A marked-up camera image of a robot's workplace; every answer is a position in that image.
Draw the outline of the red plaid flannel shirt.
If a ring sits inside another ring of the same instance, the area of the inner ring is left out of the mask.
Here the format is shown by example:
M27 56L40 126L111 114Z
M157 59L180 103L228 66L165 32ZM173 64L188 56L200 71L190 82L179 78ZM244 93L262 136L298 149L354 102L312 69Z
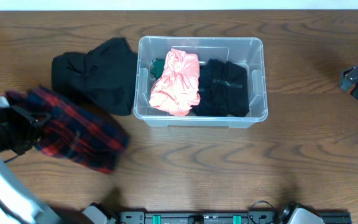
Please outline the red plaid flannel shirt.
M47 156L110 174L129 146L128 132L110 114L90 111L44 86L26 94L7 91L5 96L12 105L50 115L35 144Z

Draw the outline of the large black garment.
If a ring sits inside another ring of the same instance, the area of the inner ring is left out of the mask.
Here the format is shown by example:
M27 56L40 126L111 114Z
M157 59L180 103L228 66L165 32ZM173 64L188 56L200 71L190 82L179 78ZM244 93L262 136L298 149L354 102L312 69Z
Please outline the large black garment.
M128 116L134 105L138 56L125 38L112 38L88 53L66 52L52 60L52 89L75 103L94 103Z

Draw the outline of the black taped garment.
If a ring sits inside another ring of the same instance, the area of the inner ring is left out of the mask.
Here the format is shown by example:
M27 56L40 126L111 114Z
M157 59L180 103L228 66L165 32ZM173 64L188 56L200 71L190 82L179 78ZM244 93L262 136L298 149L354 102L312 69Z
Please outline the black taped garment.
M201 101L192 107L197 116L245 117L249 109L247 70L230 61L208 60L200 67Z

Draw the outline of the dark green garment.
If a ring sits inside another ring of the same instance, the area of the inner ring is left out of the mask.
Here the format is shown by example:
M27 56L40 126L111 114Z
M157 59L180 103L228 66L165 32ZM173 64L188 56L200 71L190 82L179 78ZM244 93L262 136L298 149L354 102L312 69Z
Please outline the dark green garment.
M164 66L165 66L164 60L159 58L153 59L151 74L156 80L158 80L162 76Z

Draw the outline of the pink garment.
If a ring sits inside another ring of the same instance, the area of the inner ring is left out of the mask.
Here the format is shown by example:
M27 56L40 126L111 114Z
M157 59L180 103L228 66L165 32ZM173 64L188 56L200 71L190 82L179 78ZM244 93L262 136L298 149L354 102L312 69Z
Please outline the pink garment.
M186 116L201 101L199 78L198 56L171 49L161 77L152 85L149 105L173 116Z

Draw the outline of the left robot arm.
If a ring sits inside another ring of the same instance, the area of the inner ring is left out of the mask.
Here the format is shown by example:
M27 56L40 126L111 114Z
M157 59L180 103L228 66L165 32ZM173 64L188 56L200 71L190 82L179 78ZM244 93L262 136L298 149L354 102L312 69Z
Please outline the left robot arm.
M18 106L0 107L0 152L25 152L35 143L43 122ZM0 223L118 223L118 218L93 204L73 217L56 213L38 199L7 167L0 157Z

